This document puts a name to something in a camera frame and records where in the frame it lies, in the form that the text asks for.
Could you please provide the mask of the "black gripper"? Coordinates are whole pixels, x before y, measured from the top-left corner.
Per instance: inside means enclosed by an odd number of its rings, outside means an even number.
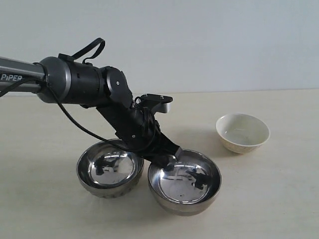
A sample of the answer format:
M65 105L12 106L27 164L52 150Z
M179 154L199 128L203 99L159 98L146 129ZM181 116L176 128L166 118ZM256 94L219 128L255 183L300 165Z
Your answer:
M127 149L152 162L152 166L170 170L172 156L178 159L181 147L160 130L154 114L148 108L125 108L121 104L97 107L97 111L116 131Z

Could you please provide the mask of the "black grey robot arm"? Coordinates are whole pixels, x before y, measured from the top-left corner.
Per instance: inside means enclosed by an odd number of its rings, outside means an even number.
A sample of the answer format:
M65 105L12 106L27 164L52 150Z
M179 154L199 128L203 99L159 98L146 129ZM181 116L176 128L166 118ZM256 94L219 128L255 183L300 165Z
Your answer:
M98 68L70 58L47 57L36 63L0 60L0 93L30 92L45 103L95 108L115 130L115 147L164 168L181 147L167 138L155 118L169 111L172 97L134 97L124 73L112 66Z

